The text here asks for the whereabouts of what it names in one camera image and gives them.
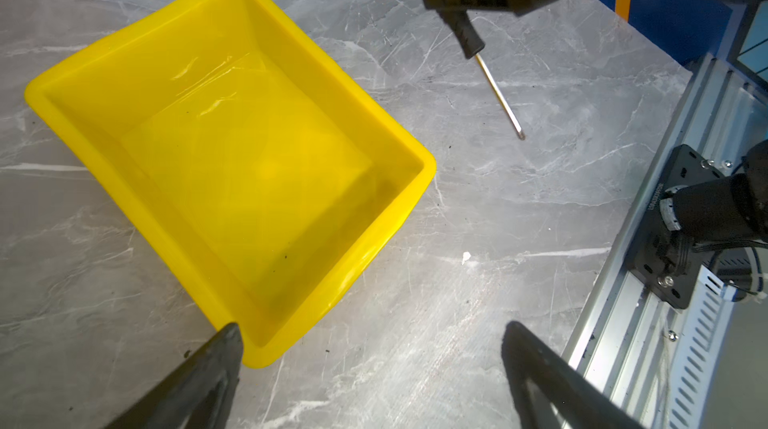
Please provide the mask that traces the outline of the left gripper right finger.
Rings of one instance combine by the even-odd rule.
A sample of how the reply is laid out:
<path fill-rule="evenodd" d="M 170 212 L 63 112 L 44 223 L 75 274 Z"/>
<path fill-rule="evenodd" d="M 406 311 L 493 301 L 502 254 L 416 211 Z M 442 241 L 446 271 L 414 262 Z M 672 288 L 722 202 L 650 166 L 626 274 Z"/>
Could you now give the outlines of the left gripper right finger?
<path fill-rule="evenodd" d="M 518 321 L 507 324 L 501 359 L 523 428 L 638 428 Z"/>

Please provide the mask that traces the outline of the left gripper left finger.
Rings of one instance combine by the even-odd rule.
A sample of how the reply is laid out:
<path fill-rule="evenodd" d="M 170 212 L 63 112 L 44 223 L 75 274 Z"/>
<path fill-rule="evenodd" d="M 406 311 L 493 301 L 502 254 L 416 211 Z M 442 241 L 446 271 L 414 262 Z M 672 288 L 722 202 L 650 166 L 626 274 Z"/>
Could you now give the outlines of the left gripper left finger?
<path fill-rule="evenodd" d="M 239 382 L 244 344 L 229 323 L 109 428 L 224 428 Z"/>

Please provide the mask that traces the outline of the black handled screwdriver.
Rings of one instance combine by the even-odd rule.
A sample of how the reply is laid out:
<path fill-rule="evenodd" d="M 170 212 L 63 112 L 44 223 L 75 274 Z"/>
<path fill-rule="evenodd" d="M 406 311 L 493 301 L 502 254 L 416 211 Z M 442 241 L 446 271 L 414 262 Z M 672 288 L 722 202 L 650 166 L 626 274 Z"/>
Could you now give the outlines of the black handled screwdriver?
<path fill-rule="evenodd" d="M 459 11 L 439 11 L 438 15 L 456 37 L 465 58 L 474 59 L 479 66 L 496 99 L 505 111 L 518 139 L 525 140 L 526 135 L 519 119 L 512 110 L 507 99 L 504 97 L 497 81 L 481 56 L 485 44 L 472 25 L 468 14 Z"/>

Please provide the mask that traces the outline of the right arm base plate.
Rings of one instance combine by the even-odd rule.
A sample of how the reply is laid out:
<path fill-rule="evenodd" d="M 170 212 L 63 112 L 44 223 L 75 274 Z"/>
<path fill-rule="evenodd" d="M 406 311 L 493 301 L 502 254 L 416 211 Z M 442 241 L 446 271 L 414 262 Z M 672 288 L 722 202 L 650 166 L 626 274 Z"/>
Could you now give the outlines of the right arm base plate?
<path fill-rule="evenodd" d="M 682 233 L 672 197 L 684 188 L 723 177 L 693 148 L 679 145 L 651 186 L 650 201 L 641 208 L 622 268 L 674 309 L 689 307 L 704 255 L 695 253 L 695 239 Z"/>

